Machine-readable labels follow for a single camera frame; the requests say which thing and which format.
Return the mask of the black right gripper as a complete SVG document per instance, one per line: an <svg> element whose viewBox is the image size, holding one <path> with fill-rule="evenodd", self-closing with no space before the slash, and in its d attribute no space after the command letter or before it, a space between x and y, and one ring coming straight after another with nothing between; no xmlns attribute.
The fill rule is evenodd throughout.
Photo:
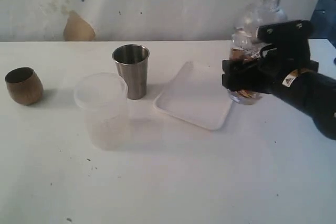
<svg viewBox="0 0 336 224"><path fill-rule="evenodd" d="M259 26L257 39L272 45L262 48L256 60L223 60L222 86L230 91L270 93L272 86L281 84L292 71L297 75L305 71L317 72L319 63L311 60L307 41L312 32L309 20Z"/></svg>

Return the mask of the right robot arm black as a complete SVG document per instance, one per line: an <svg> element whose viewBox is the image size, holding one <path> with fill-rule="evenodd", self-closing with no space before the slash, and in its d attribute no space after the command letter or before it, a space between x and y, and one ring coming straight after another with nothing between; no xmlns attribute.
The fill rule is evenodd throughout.
<svg viewBox="0 0 336 224"><path fill-rule="evenodd" d="M257 59L222 62L222 85L230 91L272 94L312 118L317 129L335 139L335 79L318 72L308 38L313 25L292 20L259 26L266 44Z"/></svg>

